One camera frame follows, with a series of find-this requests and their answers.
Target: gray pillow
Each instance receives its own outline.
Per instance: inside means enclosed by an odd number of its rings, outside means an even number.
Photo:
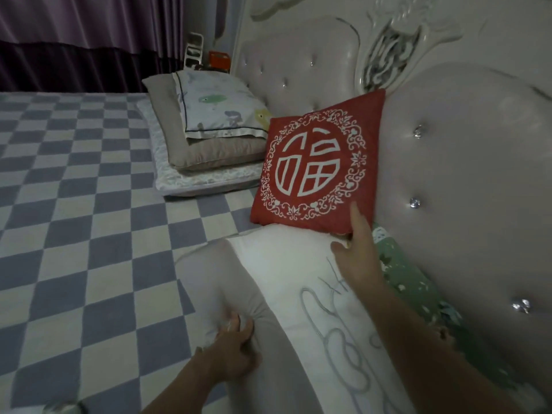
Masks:
[[[266,140],[262,138],[186,139],[172,75],[150,76],[142,82],[161,124],[169,163],[177,170],[207,170],[264,159]]]
[[[322,414],[292,344],[228,241],[180,257],[176,275],[201,317],[206,342],[231,310],[255,321],[252,345],[263,360],[252,374],[226,384],[232,412]]]

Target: green floral fabric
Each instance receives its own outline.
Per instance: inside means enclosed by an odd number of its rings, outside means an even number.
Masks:
[[[462,316],[443,299],[424,273],[408,262],[395,240],[382,227],[374,224],[373,236],[385,280],[443,341],[461,352],[493,383],[507,390],[527,412],[552,412],[542,395],[466,326]]]

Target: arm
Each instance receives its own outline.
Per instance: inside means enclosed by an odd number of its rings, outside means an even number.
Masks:
[[[218,333],[215,343],[198,348],[175,380],[154,399],[142,414],[199,414],[211,389],[255,369],[260,359],[248,351],[253,321],[239,331],[239,316],[232,313],[228,329]]]
[[[385,283],[366,219],[351,206],[353,241],[332,243],[341,275],[369,312],[416,410],[519,414],[505,392],[443,343]]]

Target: hand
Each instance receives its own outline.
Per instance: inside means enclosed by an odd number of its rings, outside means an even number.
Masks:
[[[205,350],[197,348],[195,356],[206,366],[207,375],[214,383],[226,382],[244,376],[257,368],[260,355],[250,346],[253,334],[253,320],[247,320],[245,328],[239,330],[239,316],[232,312],[228,327],[217,334],[212,346]]]
[[[384,281],[372,230],[356,204],[352,202],[350,205],[353,239],[349,248],[345,248],[339,242],[333,242],[331,248],[341,276],[358,294],[361,290],[379,286]]]

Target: white pillow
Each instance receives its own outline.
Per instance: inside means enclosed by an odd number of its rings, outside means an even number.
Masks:
[[[186,138],[267,137],[272,115],[235,76],[183,69],[173,74]]]
[[[276,315],[325,414],[414,414],[374,324],[337,269],[329,245],[341,240],[272,224],[228,241]]]

